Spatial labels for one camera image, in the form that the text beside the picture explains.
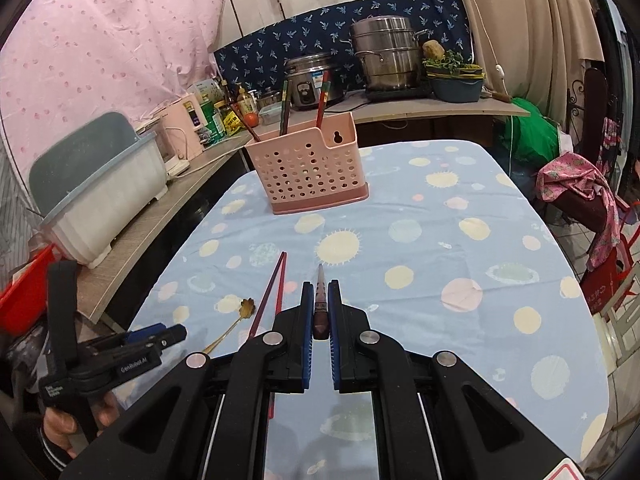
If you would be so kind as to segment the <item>person's left hand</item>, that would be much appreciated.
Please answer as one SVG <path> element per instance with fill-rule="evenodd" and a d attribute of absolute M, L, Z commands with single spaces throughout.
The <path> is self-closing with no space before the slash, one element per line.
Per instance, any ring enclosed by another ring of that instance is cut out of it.
<path fill-rule="evenodd" d="M 122 407 L 116 396 L 108 392 L 101 401 L 93 403 L 92 414 L 99 430 L 111 426 L 119 418 Z M 49 441 L 62 448 L 71 458 L 77 456 L 76 448 L 70 442 L 70 436 L 79 431 L 77 420 L 56 408 L 46 408 L 43 416 L 43 432 Z"/>

